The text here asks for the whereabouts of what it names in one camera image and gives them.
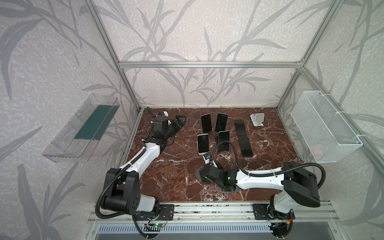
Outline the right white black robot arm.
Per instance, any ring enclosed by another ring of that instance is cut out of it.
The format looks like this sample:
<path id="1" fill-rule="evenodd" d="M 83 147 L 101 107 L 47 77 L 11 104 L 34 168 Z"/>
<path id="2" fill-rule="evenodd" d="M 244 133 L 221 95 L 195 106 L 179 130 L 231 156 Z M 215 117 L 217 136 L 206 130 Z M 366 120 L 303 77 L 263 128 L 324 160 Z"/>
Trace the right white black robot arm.
<path id="1" fill-rule="evenodd" d="M 266 171 L 224 171 L 219 164 L 208 163 L 198 168 L 197 176 L 206 184 L 215 183 L 224 192 L 248 189 L 279 190 L 268 204 L 253 205 L 256 220 L 283 220 L 294 218 L 294 208 L 318 208 L 321 205 L 319 183 L 312 172 L 302 166 L 284 163 L 282 168 Z"/>

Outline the white phone stand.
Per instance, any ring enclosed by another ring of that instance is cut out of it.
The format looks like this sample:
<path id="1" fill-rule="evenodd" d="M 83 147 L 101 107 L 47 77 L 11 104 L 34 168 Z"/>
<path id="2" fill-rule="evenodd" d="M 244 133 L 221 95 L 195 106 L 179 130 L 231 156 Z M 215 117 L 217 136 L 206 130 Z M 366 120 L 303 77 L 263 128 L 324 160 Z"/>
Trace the white phone stand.
<path id="1" fill-rule="evenodd" d="M 263 127 L 264 126 L 264 119 L 265 119 L 264 113 L 251 114 L 250 118 L 251 118 L 251 121 L 252 121 L 252 124 L 254 127 Z"/>

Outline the grey round phone stand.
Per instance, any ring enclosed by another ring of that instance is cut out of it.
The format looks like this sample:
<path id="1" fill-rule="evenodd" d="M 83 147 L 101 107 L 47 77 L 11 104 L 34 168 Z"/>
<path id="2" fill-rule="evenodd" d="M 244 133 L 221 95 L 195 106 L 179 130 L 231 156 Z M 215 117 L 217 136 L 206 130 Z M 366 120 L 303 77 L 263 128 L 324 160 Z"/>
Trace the grey round phone stand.
<path id="1" fill-rule="evenodd" d="M 202 180 L 202 177 L 201 177 L 201 170 L 203 169 L 203 166 L 200 166 L 200 167 L 198 167 L 197 169 L 196 169 L 196 173 L 195 173 L 195 175 L 196 175 L 196 178 L 199 180 L 199 181 L 201 181 Z"/>

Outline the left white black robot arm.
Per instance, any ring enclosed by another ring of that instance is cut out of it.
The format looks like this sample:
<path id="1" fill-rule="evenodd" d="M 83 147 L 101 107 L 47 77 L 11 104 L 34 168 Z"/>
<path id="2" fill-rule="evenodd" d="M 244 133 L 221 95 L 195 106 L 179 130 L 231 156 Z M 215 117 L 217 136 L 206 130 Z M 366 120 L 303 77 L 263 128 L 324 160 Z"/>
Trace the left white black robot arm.
<path id="1" fill-rule="evenodd" d="M 107 172 L 104 189 L 95 206 L 98 218 L 108 219 L 139 212 L 158 214 L 159 201 L 141 194 L 140 178 L 168 146 L 168 139 L 174 138 L 186 121 L 187 117 L 180 115 L 169 119 L 166 112 L 152 117 L 150 132 L 142 140 L 140 151 L 126 164 Z"/>

